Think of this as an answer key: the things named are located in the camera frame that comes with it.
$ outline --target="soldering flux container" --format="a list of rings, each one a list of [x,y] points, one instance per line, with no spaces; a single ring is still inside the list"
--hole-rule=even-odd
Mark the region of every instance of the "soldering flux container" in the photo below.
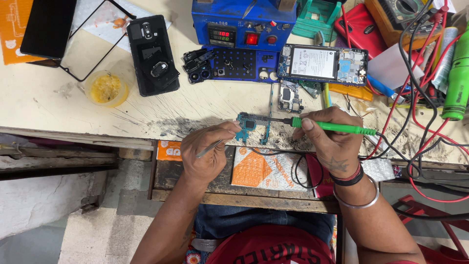
[[[86,79],[85,94],[95,105],[112,108],[127,99],[129,85],[121,74],[100,70]]]

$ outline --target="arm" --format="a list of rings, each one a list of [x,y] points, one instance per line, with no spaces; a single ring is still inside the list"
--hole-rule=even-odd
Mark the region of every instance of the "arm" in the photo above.
[[[224,122],[197,130],[181,143],[184,171],[138,245],[131,264],[180,264],[189,245],[197,209],[207,185],[225,167],[225,143],[241,128]],[[196,154],[224,140],[201,158]]]
[[[337,107],[302,117],[302,128],[295,130],[293,138],[306,134],[316,147],[318,159],[335,177],[352,176],[358,168],[357,157],[363,135],[325,132],[314,120],[358,126],[363,126],[363,121]],[[367,204],[376,195],[374,185],[366,175],[355,185],[335,187],[343,201],[354,205]],[[385,264],[397,260],[425,263],[418,245],[383,196],[364,209],[352,209],[342,204],[340,209],[345,226],[357,244],[360,263]]]

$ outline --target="red start button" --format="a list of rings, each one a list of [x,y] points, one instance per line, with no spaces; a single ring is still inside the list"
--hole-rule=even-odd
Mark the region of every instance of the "red start button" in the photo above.
[[[276,41],[277,41],[277,37],[276,37],[276,36],[269,36],[269,37],[267,37],[267,42],[269,42],[270,44],[274,44]]]

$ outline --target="battery label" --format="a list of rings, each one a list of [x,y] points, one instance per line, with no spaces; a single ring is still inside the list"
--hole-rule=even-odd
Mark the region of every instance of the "battery label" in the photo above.
[[[290,74],[334,78],[334,58],[337,51],[294,48]]]

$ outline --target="hand tattoo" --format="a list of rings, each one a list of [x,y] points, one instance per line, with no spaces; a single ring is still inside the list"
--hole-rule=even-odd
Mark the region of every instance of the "hand tattoo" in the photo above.
[[[192,220],[190,221],[189,225],[187,226],[186,232],[184,232],[184,236],[182,237],[182,244],[179,249],[184,247],[184,245],[190,240],[190,235],[192,234],[192,227],[194,226],[194,220],[196,219],[196,213],[199,206],[195,207],[194,209],[189,211],[189,214],[193,214]]]
[[[322,164],[327,167],[330,171],[347,172],[348,164],[345,164],[346,161],[347,160],[336,161],[334,157],[331,158],[331,161],[321,159]]]

